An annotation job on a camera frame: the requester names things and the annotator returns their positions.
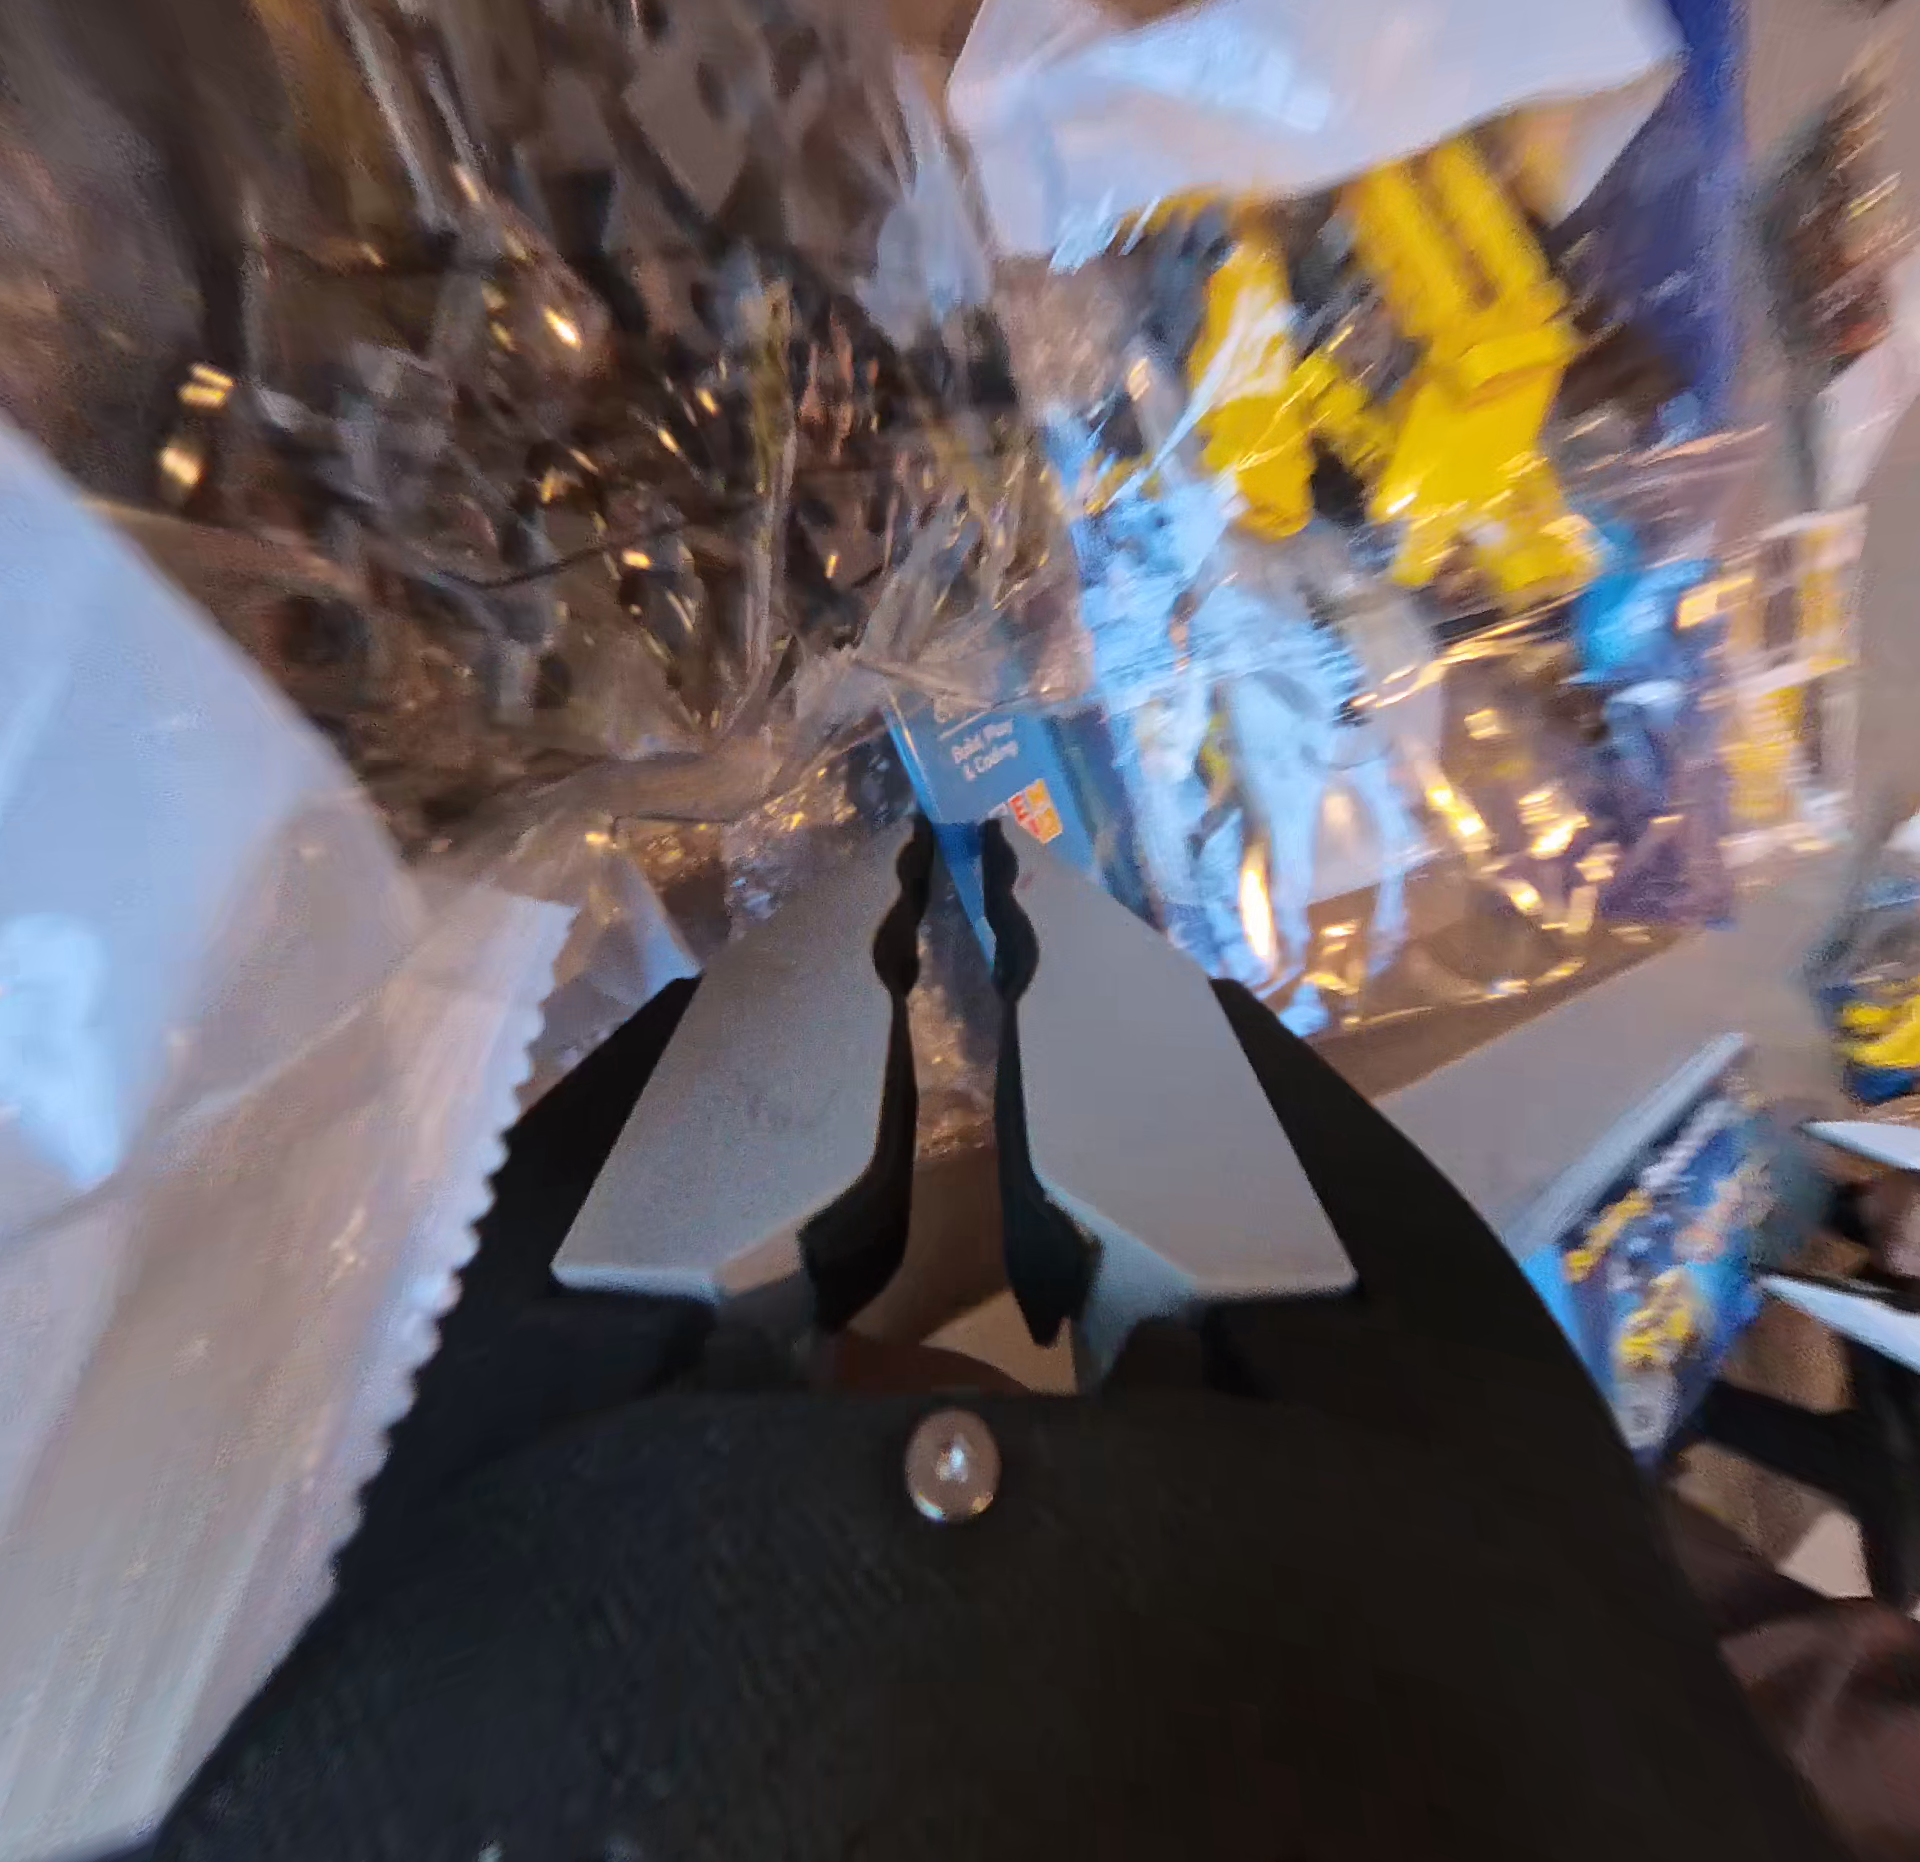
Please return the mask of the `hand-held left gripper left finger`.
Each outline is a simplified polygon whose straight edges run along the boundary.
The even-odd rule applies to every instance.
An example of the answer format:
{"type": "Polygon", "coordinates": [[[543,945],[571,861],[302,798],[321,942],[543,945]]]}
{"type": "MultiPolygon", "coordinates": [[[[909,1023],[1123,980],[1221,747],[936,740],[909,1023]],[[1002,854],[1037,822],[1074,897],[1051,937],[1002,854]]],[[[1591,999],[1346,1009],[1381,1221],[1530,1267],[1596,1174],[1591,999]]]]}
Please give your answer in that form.
{"type": "Polygon", "coordinates": [[[561,1289],[848,1327],[899,1274],[931,828],[896,824],[721,952],[552,1264],[561,1289]]]}

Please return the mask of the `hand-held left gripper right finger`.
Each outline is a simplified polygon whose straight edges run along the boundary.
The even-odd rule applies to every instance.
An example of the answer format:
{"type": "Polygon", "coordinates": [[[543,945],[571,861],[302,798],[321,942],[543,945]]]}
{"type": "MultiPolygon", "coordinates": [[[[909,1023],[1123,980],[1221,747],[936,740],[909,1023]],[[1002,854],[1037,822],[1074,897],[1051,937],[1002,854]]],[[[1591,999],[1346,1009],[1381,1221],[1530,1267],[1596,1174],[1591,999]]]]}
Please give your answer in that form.
{"type": "Polygon", "coordinates": [[[985,824],[1014,1301],[1103,1382],[1145,1323],[1343,1297],[1357,1270],[1212,980],[1015,824],[985,824]]]}

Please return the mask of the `blue cardboard kit box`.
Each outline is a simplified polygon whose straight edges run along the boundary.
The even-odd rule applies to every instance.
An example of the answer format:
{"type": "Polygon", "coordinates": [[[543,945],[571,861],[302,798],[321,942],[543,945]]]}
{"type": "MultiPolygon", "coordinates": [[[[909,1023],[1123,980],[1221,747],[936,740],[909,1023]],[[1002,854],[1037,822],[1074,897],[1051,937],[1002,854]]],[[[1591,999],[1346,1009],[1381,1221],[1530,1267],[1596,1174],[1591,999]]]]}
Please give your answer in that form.
{"type": "Polygon", "coordinates": [[[3,0],[3,1353],[143,1231],[437,1289],[543,1097],[571,1291],[857,1319],[982,942],[1037,1346],[1357,1297],[1324,1061],[1836,847],[1904,338],[1849,71],[1730,0],[3,0]]]}

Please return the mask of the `white-ended plastic bag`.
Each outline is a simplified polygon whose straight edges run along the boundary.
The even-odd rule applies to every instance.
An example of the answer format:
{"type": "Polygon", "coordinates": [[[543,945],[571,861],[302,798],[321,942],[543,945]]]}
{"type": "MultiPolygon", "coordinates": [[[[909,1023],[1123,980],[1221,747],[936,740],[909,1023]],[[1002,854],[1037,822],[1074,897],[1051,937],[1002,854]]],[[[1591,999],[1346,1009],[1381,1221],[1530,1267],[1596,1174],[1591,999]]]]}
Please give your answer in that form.
{"type": "Polygon", "coordinates": [[[151,1833],[323,1608],[571,921],[3,429],[3,1859],[151,1833]]]}

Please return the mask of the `clear bag of yellow parts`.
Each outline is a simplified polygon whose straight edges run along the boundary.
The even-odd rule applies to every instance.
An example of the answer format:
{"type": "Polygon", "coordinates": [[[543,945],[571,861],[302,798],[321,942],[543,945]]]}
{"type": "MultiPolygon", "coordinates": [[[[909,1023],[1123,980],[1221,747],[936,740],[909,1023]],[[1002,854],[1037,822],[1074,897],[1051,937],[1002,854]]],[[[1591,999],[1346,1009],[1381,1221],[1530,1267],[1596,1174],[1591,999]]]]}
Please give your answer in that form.
{"type": "Polygon", "coordinates": [[[1157,931],[1295,1037],[1849,829],[1856,512],[1754,524],[1742,0],[978,0],[950,65],[1157,931]]]}

